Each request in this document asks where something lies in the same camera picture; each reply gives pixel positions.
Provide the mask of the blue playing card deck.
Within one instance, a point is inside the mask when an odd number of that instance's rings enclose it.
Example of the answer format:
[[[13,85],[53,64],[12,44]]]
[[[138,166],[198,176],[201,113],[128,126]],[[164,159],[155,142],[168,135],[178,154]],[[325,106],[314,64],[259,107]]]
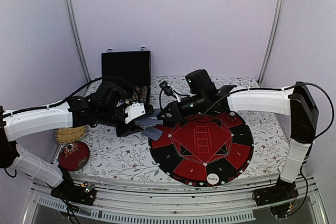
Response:
[[[163,125],[163,121],[157,118],[161,112],[160,109],[154,109],[151,115],[145,115],[134,120],[134,123],[140,127],[151,127],[155,125]]]

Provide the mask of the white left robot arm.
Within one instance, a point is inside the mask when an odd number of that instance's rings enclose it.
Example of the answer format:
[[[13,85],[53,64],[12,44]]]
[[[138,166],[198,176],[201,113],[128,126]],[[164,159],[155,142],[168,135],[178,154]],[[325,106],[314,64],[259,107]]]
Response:
[[[35,108],[1,109],[1,168],[21,171],[57,187],[67,200],[75,199],[78,188],[71,183],[66,170],[26,150],[17,140],[80,126],[115,127],[118,136],[140,131],[141,127],[136,125],[135,120],[152,114],[153,107],[147,102],[133,102],[134,91],[134,88],[123,89],[103,81],[87,97],[72,94],[62,101]]]

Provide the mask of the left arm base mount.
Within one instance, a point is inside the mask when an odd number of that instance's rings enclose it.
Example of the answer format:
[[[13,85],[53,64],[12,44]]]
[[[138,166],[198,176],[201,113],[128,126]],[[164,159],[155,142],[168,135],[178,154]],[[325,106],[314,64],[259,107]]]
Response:
[[[84,182],[75,185],[72,180],[64,180],[57,187],[51,187],[50,194],[66,202],[93,206],[97,191],[92,183]]]

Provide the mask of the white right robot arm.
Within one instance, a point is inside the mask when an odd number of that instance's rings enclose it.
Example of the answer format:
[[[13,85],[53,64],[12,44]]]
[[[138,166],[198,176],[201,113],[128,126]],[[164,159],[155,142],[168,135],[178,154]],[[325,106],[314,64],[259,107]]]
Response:
[[[280,183],[271,190],[276,201],[291,194],[293,183],[307,161],[316,133],[319,111],[308,89],[319,86],[310,82],[296,82],[281,88],[242,88],[226,85],[216,88],[205,69],[195,70],[185,77],[191,95],[179,94],[166,81],[159,84],[161,92],[175,97],[175,101],[160,108],[158,119],[166,122],[193,122],[206,115],[233,115],[240,111],[280,114],[290,117],[291,143],[280,172]]]

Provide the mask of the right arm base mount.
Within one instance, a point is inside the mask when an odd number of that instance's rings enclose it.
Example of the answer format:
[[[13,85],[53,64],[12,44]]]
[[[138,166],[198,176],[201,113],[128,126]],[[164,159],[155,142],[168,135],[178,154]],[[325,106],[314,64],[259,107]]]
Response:
[[[278,219],[286,218],[291,214],[297,203],[299,196],[296,183],[288,183],[280,178],[275,185],[256,189],[253,191],[252,198],[257,206],[272,205],[270,213]]]

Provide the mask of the white blue dealer button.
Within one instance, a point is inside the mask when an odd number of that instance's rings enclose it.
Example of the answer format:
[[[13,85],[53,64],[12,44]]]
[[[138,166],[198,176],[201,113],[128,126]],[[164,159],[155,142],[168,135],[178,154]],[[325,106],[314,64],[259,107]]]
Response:
[[[207,182],[211,185],[216,185],[219,182],[219,176],[215,173],[208,174]]]

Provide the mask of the red black small chip stack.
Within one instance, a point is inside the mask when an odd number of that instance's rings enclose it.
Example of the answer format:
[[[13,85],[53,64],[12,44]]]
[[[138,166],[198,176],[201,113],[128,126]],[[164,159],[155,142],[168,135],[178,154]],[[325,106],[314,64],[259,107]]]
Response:
[[[235,112],[230,112],[230,113],[228,114],[227,118],[228,118],[230,121],[236,121],[236,120],[237,120],[236,113],[235,113]]]

